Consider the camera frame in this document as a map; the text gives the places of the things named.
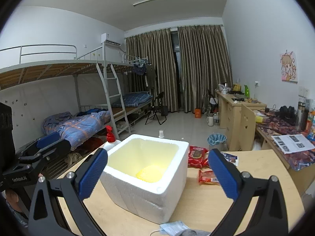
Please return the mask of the person left hand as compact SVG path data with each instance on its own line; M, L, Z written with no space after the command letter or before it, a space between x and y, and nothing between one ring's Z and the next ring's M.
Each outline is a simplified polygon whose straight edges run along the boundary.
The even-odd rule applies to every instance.
M12 211L12 214L17 219L17 221L22 225L24 228L28 227L28 218L22 211L19 206L19 197L18 195L12 190L5 191L6 201L7 204Z

